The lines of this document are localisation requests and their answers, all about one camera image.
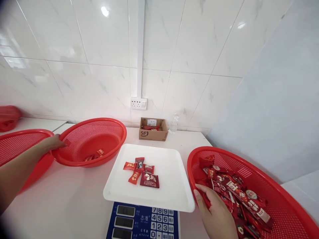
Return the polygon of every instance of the wall socket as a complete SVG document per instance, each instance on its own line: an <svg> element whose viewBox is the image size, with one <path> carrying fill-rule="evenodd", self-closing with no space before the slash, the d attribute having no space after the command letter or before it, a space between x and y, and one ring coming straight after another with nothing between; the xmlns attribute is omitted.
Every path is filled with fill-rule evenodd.
<svg viewBox="0 0 319 239"><path fill-rule="evenodd" d="M147 99L131 97L131 109L133 110L146 110Z"/></svg>

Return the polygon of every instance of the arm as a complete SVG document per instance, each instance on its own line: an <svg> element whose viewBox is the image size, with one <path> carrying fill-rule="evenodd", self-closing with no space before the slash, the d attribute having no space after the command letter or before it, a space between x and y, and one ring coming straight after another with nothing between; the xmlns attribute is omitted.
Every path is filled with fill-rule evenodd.
<svg viewBox="0 0 319 239"><path fill-rule="evenodd" d="M41 157L50 150L65 146L59 140L59 134L56 134L44 139L0 167L0 215L22 189Z"/></svg>

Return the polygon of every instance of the white countertop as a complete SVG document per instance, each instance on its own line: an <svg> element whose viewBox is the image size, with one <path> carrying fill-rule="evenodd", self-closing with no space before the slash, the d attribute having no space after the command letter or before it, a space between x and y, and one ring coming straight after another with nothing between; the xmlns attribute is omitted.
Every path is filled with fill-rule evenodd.
<svg viewBox="0 0 319 239"><path fill-rule="evenodd" d="M62 133L72 125L65 124L54 133ZM177 131L161 142L139 140L138 128L126 129L124 143L176 149L186 171L190 152L211 146L200 132ZM54 162L39 181L16 197L2 218L19 239L105 239L112 202L103 198L103 189L115 159L95 168L66 167ZM182 239L208 238L197 206L193 213L180 213L180 227Z"/></svg>
<svg viewBox="0 0 319 239"><path fill-rule="evenodd" d="M17 126L10 131L0 133L0 135L26 130L26 129L47 129L49 131L54 131L64 125L66 121L64 120L53 120L53 119L36 119L36 118L20 118Z"/></svg>

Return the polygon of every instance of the mesh basket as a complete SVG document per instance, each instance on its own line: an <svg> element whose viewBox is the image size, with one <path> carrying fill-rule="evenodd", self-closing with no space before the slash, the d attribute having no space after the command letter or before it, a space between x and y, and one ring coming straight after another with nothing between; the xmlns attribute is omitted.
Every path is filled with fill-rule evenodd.
<svg viewBox="0 0 319 239"><path fill-rule="evenodd" d="M268 200L265 211L274 219L271 233L262 232L265 239L313 239L319 236L319 228L306 211L278 183L263 171L237 155L215 147L199 147L188 157L187 170L192 190L195 178L203 171L199 157L214 155L214 164L234 171L248 188Z"/></svg>
<svg viewBox="0 0 319 239"><path fill-rule="evenodd" d="M126 127L110 118L89 119L67 129L60 140L67 147L52 153L57 162L67 166L96 167L111 160L126 139ZM105 155L90 161L86 157L102 149Z"/></svg>
<svg viewBox="0 0 319 239"><path fill-rule="evenodd" d="M0 167L51 136L53 133L45 129L28 129L0 136ZM51 152L45 154L35 166L21 192L35 183L48 170L53 161Z"/></svg>

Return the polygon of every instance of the white tile wall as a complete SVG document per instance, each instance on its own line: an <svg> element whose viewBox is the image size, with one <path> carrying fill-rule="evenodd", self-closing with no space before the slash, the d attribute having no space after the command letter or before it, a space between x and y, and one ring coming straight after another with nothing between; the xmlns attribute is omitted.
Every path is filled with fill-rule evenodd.
<svg viewBox="0 0 319 239"><path fill-rule="evenodd" d="M16 0L0 28L0 105L80 122L181 118L206 134L291 0L146 0L142 96L136 96L137 0Z"/></svg>

